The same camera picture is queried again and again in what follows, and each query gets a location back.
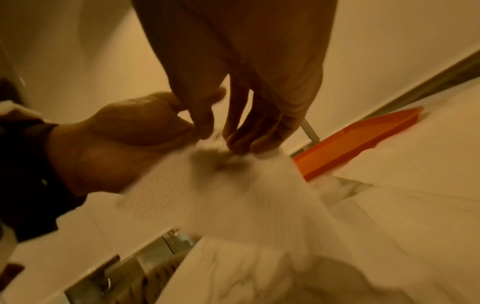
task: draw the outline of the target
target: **human hand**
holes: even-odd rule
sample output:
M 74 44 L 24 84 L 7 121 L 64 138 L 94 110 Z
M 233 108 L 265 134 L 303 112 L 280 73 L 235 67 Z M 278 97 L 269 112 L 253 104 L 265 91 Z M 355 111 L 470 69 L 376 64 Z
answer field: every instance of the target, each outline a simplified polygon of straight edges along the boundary
M 208 102 L 223 99 L 219 88 Z M 162 156 L 198 141 L 185 106 L 170 92 L 109 104 L 92 117 L 55 127 L 46 152 L 74 194 L 121 192 Z
M 299 126 L 322 82 L 336 0 L 133 0 L 170 87 L 202 138 L 206 102 L 230 74 L 223 130 L 235 153 L 278 147 Z M 254 91 L 252 110 L 238 128 Z

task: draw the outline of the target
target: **paper towel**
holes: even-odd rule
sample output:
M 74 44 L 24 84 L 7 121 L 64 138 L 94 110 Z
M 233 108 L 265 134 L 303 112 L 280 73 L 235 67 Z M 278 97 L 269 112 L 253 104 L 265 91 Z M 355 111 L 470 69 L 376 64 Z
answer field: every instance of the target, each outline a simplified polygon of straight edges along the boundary
M 233 156 L 223 142 L 165 157 L 119 202 L 141 219 L 200 235 L 334 258 L 378 285 L 430 274 L 381 233 L 362 234 L 330 214 L 281 151 Z

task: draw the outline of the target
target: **person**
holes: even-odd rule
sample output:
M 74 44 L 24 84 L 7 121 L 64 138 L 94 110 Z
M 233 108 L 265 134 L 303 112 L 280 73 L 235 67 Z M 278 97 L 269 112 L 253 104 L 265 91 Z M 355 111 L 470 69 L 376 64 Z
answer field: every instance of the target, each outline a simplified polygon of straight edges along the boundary
M 278 147 L 320 88 L 336 0 L 132 4 L 172 93 L 113 103 L 64 125 L 0 102 L 0 290 L 21 271 L 8 266 L 17 241 L 56 230 L 56 219 L 87 194 L 119 193 L 162 156 L 210 136 L 212 105 L 225 96 L 227 74 L 223 136 L 235 154 Z M 20 102 L 15 89 L 3 87 L 2 99 Z M 250 90 L 252 109 L 239 126 Z M 193 124 L 177 116 L 183 110 Z

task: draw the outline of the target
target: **orange object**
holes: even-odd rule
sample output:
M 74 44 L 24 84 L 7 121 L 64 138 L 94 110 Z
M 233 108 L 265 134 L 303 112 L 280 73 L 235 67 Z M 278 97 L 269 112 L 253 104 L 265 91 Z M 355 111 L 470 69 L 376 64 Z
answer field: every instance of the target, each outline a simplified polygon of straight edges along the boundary
M 309 181 L 351 160 L 361 151 L 417 123 L 423 107 L 360 120 L 293 158 Z

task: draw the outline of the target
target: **orange tray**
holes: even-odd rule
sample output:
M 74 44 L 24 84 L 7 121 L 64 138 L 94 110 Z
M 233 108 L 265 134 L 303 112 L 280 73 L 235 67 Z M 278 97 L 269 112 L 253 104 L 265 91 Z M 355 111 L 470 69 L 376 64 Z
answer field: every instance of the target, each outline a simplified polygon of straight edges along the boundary
M 417 123 L 423 107 L 360 120 L 293 158 L 309 181 L 351 160 L 361 151 Z

